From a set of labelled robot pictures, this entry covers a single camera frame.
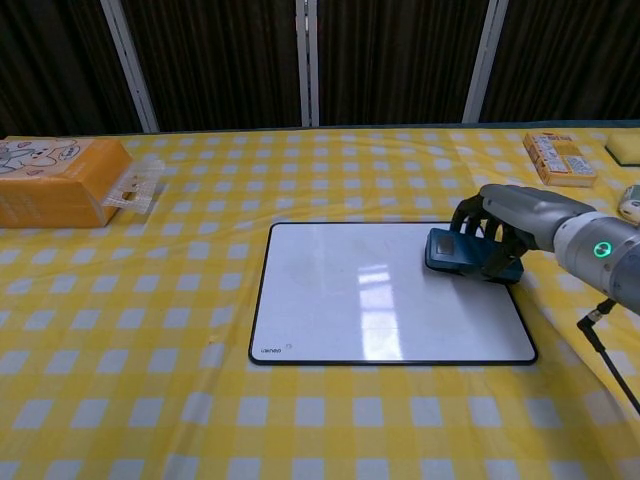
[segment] green indicator light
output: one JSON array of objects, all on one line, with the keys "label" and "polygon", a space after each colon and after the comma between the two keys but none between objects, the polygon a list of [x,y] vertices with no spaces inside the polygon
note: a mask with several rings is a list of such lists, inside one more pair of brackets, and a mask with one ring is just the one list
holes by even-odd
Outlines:
[{"label": "green indicator light", "polygon": [[611,252],[613,252],[613,245],[609,242],[600,242],[593,247],[593,254],[598,258],[608,257]]}]

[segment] cardboard box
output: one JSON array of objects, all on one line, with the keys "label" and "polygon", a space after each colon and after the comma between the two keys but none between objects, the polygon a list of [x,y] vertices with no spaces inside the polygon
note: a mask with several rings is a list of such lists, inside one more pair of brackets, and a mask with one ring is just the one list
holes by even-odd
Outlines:
[{"label": "cardboard box", "polygon": [[590,187],[597,175],[568,135],[527,133],[524,147],[545,185]]},{"label": "cardboard box", "polygon": [[102,200],[131,165],[119,141],[0,140],[0,226],[101,227]]}]

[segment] yellow checkered tablecloth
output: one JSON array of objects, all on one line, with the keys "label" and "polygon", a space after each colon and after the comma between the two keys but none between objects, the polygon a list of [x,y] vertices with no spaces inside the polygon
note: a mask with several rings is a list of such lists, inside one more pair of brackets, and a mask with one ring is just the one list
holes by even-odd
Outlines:
[{"label": "yellow checkered tablecloth", "polygon": [[[640,169],[570,133],[614,213]],[[513,288],[531,367],[258,367],[276,221],[447,220],[488,182],[541,186],[522,130],[123,137],[167,163],[148,216],[0,233],[0,478],[640,478],[640,421],[575,327],[600,296],[540,252]],[[603,342],[640,393],[640,318]]]}]

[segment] whiteboard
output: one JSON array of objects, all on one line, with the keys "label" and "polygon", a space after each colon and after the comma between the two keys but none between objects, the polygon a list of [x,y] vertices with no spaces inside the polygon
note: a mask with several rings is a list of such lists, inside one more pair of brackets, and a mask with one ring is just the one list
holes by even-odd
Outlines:
[{"label": "whiteboard", "polygon": [[504,285],[424,265],[443,223],[271,227],[249,345],[259,364],[529,364]]}]

